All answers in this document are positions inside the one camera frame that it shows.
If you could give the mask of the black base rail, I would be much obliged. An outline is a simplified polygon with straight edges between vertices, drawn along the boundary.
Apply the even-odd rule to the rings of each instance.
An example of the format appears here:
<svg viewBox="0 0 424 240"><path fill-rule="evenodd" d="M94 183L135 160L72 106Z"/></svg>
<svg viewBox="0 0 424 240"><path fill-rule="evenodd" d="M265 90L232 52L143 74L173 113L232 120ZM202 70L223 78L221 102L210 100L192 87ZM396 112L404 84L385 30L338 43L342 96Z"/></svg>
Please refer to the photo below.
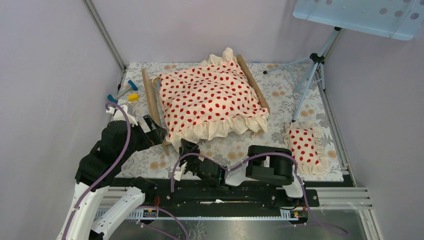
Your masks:
<svg viewBox="0 0 424 240"><path fill-rule="evenodd" d="M202 180L182 180L170 190L170 180L153 179L153 193L142 206L164 209L182 218L279 217L281 210L305 208L303 198L289 197L281 186L245 181L240 186L212 186Z"/></svg>

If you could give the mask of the small strawberry print pillow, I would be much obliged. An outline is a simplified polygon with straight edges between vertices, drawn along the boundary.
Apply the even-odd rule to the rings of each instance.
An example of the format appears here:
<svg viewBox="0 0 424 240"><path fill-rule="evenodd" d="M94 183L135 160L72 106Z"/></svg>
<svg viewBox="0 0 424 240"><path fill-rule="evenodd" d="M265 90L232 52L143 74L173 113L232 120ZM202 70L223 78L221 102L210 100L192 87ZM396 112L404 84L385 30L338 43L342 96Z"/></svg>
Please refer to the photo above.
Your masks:
<svg viewBox="0 0 424 240"><path fill-rule="evenodd" d="M310 121L284 125L283 140L298 164L299 173L323 176L330 172L322 135L322 129Z"/></svg>

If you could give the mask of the grey tripod stand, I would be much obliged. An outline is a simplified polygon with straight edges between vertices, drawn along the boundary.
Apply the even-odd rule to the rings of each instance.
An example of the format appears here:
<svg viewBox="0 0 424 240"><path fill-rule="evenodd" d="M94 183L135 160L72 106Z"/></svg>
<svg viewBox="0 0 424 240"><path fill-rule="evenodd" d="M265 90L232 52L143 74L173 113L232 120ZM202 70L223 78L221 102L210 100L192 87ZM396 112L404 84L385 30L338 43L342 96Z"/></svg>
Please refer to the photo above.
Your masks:
<svg viewBox="0 0 424 240"><path fill-rule="evenodd" d="M295 112L291 120L292 123L297 121L297 118L300 114L306 95L312 84L321 85L321 90L323 92L326 91L325 76L324 76L324 64L326 62L325 53L327 53L330 50L331 46L335 43L341 31L342 31L341 27L334 27L333 31L331 32L331 34L329 35L329 37L327 38L327 40L325 41L325 43L323 44L323 46L321 47L318 53L313 52L309 55L309 57L304 57L299 60L285 63L278 67L274 67L272 69L263 71L264 75L267 75L277 70L287 70L289 72L290 78L294 84L293 93L300 94L299 103L295 109ZM304 73L304 75L302 76L300 80L296 80L294 78L294 75L290 67L296 64L305 63L306 61L310 61L310 65L307 71Z"/></svg>

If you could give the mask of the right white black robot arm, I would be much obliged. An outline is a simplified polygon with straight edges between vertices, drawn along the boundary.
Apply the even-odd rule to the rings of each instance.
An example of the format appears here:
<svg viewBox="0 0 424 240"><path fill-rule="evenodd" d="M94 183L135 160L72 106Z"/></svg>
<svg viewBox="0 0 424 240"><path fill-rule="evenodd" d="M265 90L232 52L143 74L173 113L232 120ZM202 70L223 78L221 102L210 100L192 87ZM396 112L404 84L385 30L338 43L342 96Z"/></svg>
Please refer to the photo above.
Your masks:
<svg viewBox="0 0 424 240"><path fill-rule="evenodd" d="M224 166L202 155L196 143L183 139L179 155L171 172L172 187L184 174L190 172L217 187L238 187L249 180L281 186L287 201L293 206L299 206L307 199L304 182L298 174L298 164L286 148L251 145L246 157L239 163Z"/></svg>

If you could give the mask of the light blue perforated tray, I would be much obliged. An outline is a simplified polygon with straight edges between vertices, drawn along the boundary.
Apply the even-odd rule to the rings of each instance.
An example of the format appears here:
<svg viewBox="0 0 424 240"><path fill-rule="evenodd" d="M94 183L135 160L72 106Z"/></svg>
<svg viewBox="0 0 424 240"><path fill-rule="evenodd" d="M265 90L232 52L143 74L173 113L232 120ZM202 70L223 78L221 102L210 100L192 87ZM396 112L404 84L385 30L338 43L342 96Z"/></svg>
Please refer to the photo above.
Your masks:
<svg viewBox="0 0 424 240"><path fill-rule="evenodd" d="M422 0L298 0L293 16L384 38L410 41L424 23Z"/></svg>

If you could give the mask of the yellow toy block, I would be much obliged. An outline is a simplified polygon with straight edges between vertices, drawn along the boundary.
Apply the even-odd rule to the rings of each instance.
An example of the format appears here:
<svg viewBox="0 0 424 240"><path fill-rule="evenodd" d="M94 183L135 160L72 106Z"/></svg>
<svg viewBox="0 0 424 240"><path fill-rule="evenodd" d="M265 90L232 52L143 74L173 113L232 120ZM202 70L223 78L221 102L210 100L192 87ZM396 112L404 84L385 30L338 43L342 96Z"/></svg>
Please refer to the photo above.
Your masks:
<svg viewBox="0 0 424 240"><path fill-rule="evenodd" d="M128 96L128 101L135 102L139 99L139 95L137 93L130 94Z"/></svg>

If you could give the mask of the floral table mat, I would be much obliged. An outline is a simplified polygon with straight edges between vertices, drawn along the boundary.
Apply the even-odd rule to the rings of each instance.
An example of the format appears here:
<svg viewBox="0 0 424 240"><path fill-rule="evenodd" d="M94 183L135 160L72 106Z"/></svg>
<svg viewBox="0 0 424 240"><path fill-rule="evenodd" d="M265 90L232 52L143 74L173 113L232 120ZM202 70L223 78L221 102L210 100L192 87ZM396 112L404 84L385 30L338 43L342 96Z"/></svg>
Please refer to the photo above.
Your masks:
<svg viewBox="0 0 424 240"><path fill-rule="evenodd" d="M139 100L133 104L133 112L138 119L148 114L148 104L145 97L142 69L146 69L149 76L154 78L160 73L174 72L189 68L190 63L131 63L126 72L126 80L135 82L139 87ZM299 103L299 95L294 94L293 78L300 80L308 64L293 65L290 70L276 70L263 74L265 69L272 68L271 64L250 63L250 72L256 80L262 94L270 106L268 131L266 133L246 132L242 135L230 133L225 138L215 138L199 143L200 153L222 165L232 166L239 163L247 154L251 145L269 147L285 146L283 133L285 124L292 120L292 116ZM328 160L328 173L324 175L304 175L306 181L341 182L343 173L340 166L336 145L332 135L329 117L326 113L320 88L313 85L303 102L297 121L313 122L322 129L321 143ZM165 153L159 145L148 150L134 153L123 165L120 176L123 178L168 178L175 162L178 160L178 151L172 146Z"/></svg>

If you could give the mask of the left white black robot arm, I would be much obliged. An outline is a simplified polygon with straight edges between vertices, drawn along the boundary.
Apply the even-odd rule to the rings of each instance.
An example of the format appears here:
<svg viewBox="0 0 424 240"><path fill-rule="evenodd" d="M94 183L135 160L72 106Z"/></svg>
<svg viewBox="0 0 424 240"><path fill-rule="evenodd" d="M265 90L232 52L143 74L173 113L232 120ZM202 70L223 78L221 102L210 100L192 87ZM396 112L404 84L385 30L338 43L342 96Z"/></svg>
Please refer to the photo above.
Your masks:
<svg viewBox="0 0 424 240"><path fill-rule="evenodd" d="M122 165L135 152L163 143L167 131L149 115L143 117L149 128L129 124L126 117L109 122L89 154L79 163L73 200L60 230L59 240L107 240L126 217L141 204L155 200L155 184L143 177L131 180L130 187L106 213L95 218L105 194Z"/></svg>

